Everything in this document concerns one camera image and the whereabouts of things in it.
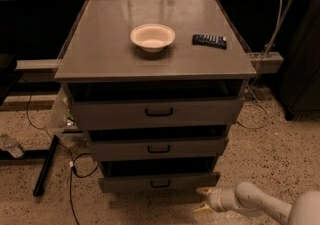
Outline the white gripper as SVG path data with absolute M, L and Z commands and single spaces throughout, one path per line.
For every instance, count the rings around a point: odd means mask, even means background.
M 234 189 L 200 187 L 196 191 L 200 195 L 208 196 L 210 206 L 207 203 L 202 203 L 194 209 L 195 213 L 212 213 L 213 210 L 216 212 L 236 211 L 240 207 Z

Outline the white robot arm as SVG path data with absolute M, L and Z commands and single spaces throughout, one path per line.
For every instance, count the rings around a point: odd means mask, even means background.
M 250 182 L 241 182 L 233 188 L 201 187 L 197 192 L 204 201 L 195 213 L 234 211 L 244 216 L 263 213 L 279 225 L 320 225 L 320 192 L 307 191 L 293 204 L 268 195 Z

